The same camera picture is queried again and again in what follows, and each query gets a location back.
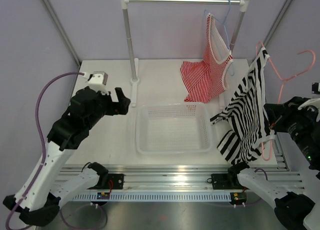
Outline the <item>black white striped tank top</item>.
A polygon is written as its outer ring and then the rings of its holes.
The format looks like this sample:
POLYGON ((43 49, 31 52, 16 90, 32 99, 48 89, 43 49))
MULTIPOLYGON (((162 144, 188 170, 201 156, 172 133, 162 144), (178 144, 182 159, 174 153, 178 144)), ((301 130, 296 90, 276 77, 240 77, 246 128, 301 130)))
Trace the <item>black white striped tank top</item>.
POLYGON ((261 144, 275 138, 264 108, 264 67, 269 57, 266 48, 262 47, 248 72, 238 82, 229 104, 210 119, 212 125, 220 121, 228 123, 228 130, 217 149, 231 165, 257 160, 263 154, 261 144))

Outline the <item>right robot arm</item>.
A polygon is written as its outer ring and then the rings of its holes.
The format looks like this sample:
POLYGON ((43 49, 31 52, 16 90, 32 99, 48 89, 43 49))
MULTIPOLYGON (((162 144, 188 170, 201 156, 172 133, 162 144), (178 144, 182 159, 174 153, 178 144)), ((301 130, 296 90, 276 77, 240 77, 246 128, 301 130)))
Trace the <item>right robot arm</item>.
MULTIPOLYGON (((310 170, 320 170, 320 100, 293 97, 281 104, 264 105, 269 128, 287 133, 308 162, 310 170)), ((320 203, 289 185, 289 177, 267 180, 257 169, 241 162, 227 170, 227 183, 232 188, 250 190, 274 211, 277 220, 287 230, 318 230, 320 203)))

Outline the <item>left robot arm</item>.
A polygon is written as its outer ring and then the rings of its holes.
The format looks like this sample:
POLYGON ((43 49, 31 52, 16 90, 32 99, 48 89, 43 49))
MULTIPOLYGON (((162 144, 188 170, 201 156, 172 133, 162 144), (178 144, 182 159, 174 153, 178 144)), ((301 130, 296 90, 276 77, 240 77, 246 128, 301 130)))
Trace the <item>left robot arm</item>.
POLYGON ((53 125, 44 145, 44 156, 39 159, 27 182, 16 194, 4 198, 3 204, 28 227, 44 227, 52 222, 60 209, 86 189, 111 186, 109 171, 92 162, 79 175, 51 191, 66 161, 89 136, 90 130, 104 116, 126 115, 130 99, 120 87, 115 88, 118 100, 110 93, 94 91, 88 86, 70 99, 70 104, 53 125))

